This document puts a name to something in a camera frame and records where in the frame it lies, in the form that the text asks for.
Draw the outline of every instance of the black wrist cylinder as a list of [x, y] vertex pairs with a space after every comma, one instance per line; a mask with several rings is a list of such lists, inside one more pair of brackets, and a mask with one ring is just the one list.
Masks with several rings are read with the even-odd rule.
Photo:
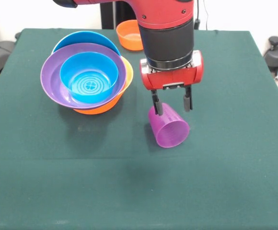
[[148, 64], [160, 71], [179, 69], [189, 63], [194, 47], [193, 18], [177, 27], [152, 30], [139, 25]]

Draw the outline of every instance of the plastic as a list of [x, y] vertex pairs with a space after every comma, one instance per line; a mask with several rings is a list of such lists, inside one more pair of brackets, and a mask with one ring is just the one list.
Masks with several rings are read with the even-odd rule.
[[190, 127], [168, 104], [162, 103], [162, 108], [162, 116], [155, 114], [154, 106], [150, 109], [150, 125], [157, 144], [163, 148], [172, 148], [186, 140]]
[[69, 46], [76, 43], [94, 43], [105, 46], [118, 55], [121, 55], [115, 44], [102, 34], [93, 31], [77, 31], [62, 38], [54, 47], [52, 54], [62, 47]]
[[120, 44], [128, 50], [140, 51], [143, 50], [143, 44], [140, 36], [137, 20], [128, 20], [120, 23], [116, 27]]
[[75, 54], [60, 69], [60, 79], [69, 93], [84, 103], [105, 100], [112, 93], [118, 75], [114, 61], [96, 52]]
[[127, 73], [126, 84], [125, 84], [123, 90], [112, 101], [108, 102], [107, 104], [105, 104], [101, 107], [98, 107], [95, 109], [88, 109], [88, 110], [74, 109], [76, 112], [78, 112], [80, 114], [86, 114], [86, 115], [102, 114], [102, 113], [109, 111], [117, 104], [117, 102], [120, 100], [120, 98], [122, 97], [125, 90], [130, 86], [131, 82], [133, 81], [133, 77], [134, 77], [134, 70], [133, 70], [130, 62], [127, 61], [124, 57], [121, 57], [121, 58], [125, 64], [126, 73]]
[[[89, 51], [99, 52], [110, 57], [115, 62], [119, 70], [118, 82], [116, 83], [112, 94], [106, 100], [95, 104], [80, 103], [76, 100], [73, 100], [73, 98], [70, 97], [67, 88], [61, 82], [59, 75], [61, 65], [69, 57], [77, 53]], [[121, 56], [119, 56], [113, 50], [97, 44], [78, 43], [63, 47], [49, 56], [43, 64], [40, 78], [44, 92], [54, 102], [68, 108], [85, 110], [100, 107], [114, 99], [116, 95], [123, 89], [126, 83], [126, 69]]]

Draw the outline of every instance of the purple bowl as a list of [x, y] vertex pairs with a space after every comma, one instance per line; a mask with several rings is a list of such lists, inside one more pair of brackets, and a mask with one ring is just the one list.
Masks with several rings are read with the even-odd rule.
[[[68, 89], [63, 85], [63, 83], [60, 80], [60, 68], [62, 64], [69, 57], [75, 54], [89, 51], [98, 52], [108, 56], [115, 62], [119, 71], [118, 80], [110, 96], [106, 100], [95, 104], [81, 103], [73, 99], [70, 96]], [[65, 46], [57, 50], [55, 53], [53, 53], [51, 56], [47, 58], [41, 69], [41, 85], [43, 87], [44, 92], [54, 102], [72, 109], [87, 110], [94, 109], [104, 104], [107, 104], [112, 99], [114, 99], [116, 95], [123, 89], [125, 82], [126, 68], [121, 59], [121, 56], [119, 56], [115, 51], [105, 46], [92, 43], [77, 43]]]

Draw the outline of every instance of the orange bowl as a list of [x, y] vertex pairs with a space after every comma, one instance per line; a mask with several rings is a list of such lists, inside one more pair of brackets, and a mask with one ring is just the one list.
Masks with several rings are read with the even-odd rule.
[[101, 107], [98, 107], [95, 109], [89, 109], [89, 110], [74, 109], [76, 112], [78, 112], [80, 114], [86, 114], [86, 115], [102, 114], [102, 113], [105, 113], [108, 110], [112, 109], [117, 104], [117, 102], [120, 100], [120, 98], [122, 97], [125, 90], [129, 87], [129, 85], [133, 81], [133, 77], [134, 77], [134, 71], [133, 71], [133, 68], [132, 68], [130, 62], [127, 61], [124, 57], [121, 57], [121, 58], [124, 62], [125, 68], [126, 68], [126, 83], [125, 83], [123, 89], [118, 93], [118, 95], [114, 99], [112, 99], [110, 102], [108, 102], [107, 104], [104, 104]]
[[143, 50], [141, 35], [137, 20], [128, 20], [120, 23], [116, 27], [121, 45], [128, 50]]

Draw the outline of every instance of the light blue bowl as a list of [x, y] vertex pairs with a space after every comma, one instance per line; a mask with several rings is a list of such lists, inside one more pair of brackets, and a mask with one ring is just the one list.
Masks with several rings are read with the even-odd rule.
[[94, 43], [110, 48], [121, 55], [115, 44], [102, 34], [92, 31], [77, 31], [62, 38], [54, 47], [52, 54], [62, 47], [76, 43]]
[[114, 89], [118, 75], [114, 61], [96, 52], [75, 54], [60, 69], [61, 82], [71, 96], [79, 102], [89, 104], [107, 99]]

